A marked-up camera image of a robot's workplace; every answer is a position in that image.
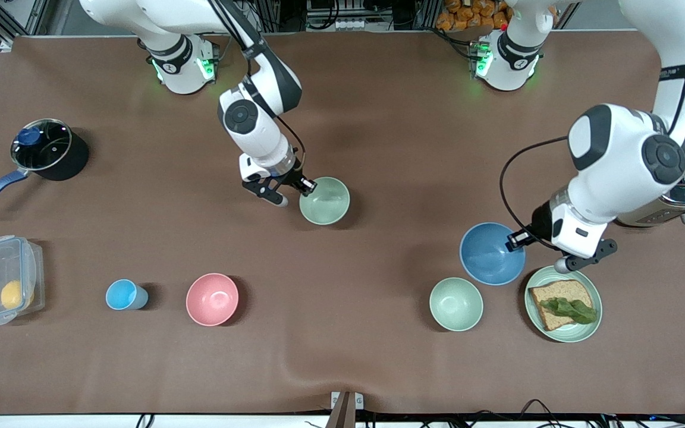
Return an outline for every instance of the bread slice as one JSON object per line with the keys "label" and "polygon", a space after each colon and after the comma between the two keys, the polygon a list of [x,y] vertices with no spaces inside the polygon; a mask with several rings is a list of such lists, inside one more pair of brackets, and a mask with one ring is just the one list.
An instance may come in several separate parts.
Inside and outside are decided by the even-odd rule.
{"label": "bread slice", "polygon": [[557,328],[574,323],[574,321],[571,317],[558,317],[553,314],[552,311],[541,306],[541,301],[563,297],[570,301],[580,300],[589,308],[593,308],[593,301],[590,299],[590,295],[588,295],[588,290],[583,287],[583,284],[574,279],[554,281],[543,287],[533,287],[530,289],[530,294],[533,295],[533,301],[535,301],[535,306],[538,308],[538,313],[541,314],[546,331],[557,330]]}

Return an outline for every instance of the brown table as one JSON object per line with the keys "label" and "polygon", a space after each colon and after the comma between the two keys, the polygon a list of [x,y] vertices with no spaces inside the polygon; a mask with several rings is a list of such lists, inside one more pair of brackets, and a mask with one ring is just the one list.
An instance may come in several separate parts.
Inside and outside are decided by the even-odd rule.
{"label": "brown table", "polygon": [[[584,270],[604,302],[593,338],[556,344],[521,305],[522,277],[557,255],[528,249],[523,276],[478,284],[479,324],[446,333],[432,285],[466,277],[457,249],[472,225],[511,225],[498,195],[517,149],[567,133],[600,102],[650,109],[658,57],[639,33],[557,33],[523,89],[470,81],[431,34],[299,34],[269,40],[304,86],[285,115],[307,173],[353,193],[348,216],[315,227],[240,187],[239,151],[216,118],[244,74],[232,46],[215,87],[179,96],[155,82],[130,38],[18,39],[0,54],[0,176],[19,127],[58,117],[92,160],[70,181],[0,195],[0,235],[44,248],[46,309],[0,327],[0,414],[278,412],[327,406],[349,389],[385,412],[685,413],[685,226],[611,225],[617,255]],[[574,174],[564,143],[508,174],[525,219]],[[201,274],[240,288],[227,327],[187,316]],[[113,312],[104,292],[144,284],[149,308]]]}

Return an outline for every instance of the clear plastic container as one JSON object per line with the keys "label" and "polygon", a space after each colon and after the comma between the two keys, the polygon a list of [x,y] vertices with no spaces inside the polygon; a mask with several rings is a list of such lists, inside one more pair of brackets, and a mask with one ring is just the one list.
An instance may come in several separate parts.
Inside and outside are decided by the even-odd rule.
{"label": "clear plastic container", "polygon": [[41,247],[25,238],[0,237],[0,325],[43,307]]}

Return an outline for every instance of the blue lid knob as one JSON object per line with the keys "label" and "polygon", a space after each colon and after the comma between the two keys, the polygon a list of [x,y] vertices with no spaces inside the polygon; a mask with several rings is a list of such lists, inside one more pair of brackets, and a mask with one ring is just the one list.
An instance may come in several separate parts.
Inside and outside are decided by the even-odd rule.
{"label": "blue lid knob", "polygon": [[41,139],[41,131],[36,128],[27,128],[17,133],[17,143],[22,146],[33,146]]}

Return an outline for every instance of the lemon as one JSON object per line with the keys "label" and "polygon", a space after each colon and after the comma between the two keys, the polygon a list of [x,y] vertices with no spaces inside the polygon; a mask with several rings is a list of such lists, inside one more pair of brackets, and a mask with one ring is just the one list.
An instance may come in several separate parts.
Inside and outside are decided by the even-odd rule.
{"label": "lemon", "polygon": [[[33,294],[28,298],[28,304],[33,301]],[[6,309],[15,309],[23,303],[23,290],[19,280],[7,282],[2,289],[2,305]]]}

